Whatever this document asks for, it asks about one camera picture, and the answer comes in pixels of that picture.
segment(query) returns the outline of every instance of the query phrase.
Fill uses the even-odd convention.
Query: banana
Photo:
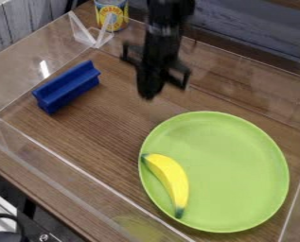
[[[189,182],[181,165],[175,159],[160,154],[144,154],[143,162],[169,192],[175,217],[183,218],[189,199]]]

